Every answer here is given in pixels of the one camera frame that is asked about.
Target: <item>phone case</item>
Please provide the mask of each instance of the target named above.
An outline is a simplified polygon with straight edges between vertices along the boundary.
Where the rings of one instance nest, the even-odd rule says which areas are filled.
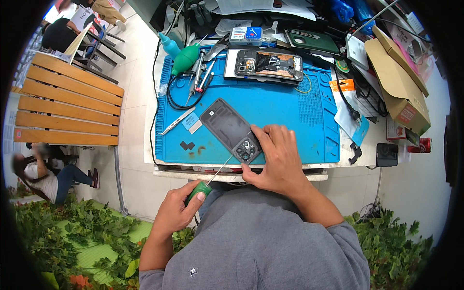
[[[200,120],[241,163],[250,164],[263,151],[250,124],[222,98],[214,101]]]
[[[235,74],[303,80],[303,59],[298,55],[241,50],[237,53]]]

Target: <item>woman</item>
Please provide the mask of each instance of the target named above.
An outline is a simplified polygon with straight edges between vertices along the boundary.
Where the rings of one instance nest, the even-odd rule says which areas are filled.
[[[13,157],[13,171],[21,178],[33,193],[51,203],[62,205],[68,195],[68,190],[73,181],[88,184],[91,187],[100,188],[98,170],[93,169],[93,175],[90,170],[88,176],[79,168],[70,164],[65,166],[58,175],[45,166],[44,160],[38,150],[34,150],[32,145],[32,158],[24,158],[22,154],[15,154]]]

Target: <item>hand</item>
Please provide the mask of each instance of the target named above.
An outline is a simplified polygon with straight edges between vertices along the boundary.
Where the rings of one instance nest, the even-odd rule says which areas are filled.
[[[290,199],[303,192],[304,186],[311,185],[302,170],[293,130],[284,125],[266,125],[263,129],[251,125],[251,130],[263,148],[266,164],[261,174],[256,174],[242,163],[243,180]]]
[[[161,203],[153,222],[152,232],[162,237],[172,235],[173,232],[185,228],[192,221],[196,212],[203,204],[206,195],[197,193],[185,207],[184,201],[201,180],[187,183],[178,189],[169,190],[166,198]]]

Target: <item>screwdriver shaft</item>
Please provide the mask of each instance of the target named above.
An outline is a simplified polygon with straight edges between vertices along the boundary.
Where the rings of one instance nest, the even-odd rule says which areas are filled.
[[[218,175],[219,171],[221,171],[222,168],[224,168],[224,166],[226,166],[226,164],[229,162],[229,160],[232,158],[233,154],[229,157],[229,159],[227,159],[227,161],[224,163],[223,166],[221,166],[221,168],[219,168],[219,170],[216,172],[216,174],[213,176],[213,178],[211,178],[208,183],[206,184],[206,186],[209,185],[209,183],[216,177],[216,175]]]

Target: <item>wooden slat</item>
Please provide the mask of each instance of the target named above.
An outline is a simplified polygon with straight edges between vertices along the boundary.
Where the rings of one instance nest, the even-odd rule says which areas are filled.
[[[83,145],[117,145],[117,137],[68,133],[58,131],[14,129],[15,142],[46,142],[55,144],[83,144]]]
[[[119,125],[119,117],[33,97],[19,97],[18,109]]]
[[[74,78],[83,83],[92,85],[94,87],[105,90],[117,96],[122,97],[124,95],[124,90],[118,87],[117,85],[112,84],[107,80],[96,77],[75,66],[69,65],[58,58],[54,58],[52,56],[42,53],[36,53],[34,59],[32,59],[32,63],[45,67],[49,70],[59,72],[62,75]]]
[[[16,126],[119,135],[119,127],[18,111]]]
[[[87,84],[80,83],[71,78],[60,76],[54,72],[41,69],[37,66],[31,65],[29,67],[27,77],[118,106],[121,106],[122,104],[121,97],[96,89]]]
[[[84,108],[90,108],[105,113],[115,114],[118,116],[121,114],[121,107],[116,107],[112,104],[103,103],[92,98],[84,97],[68,90],[41,84],[30,79],[26,79],[24,81],[21,92],[39,97],[46,97],[60,102],[73,104]]]

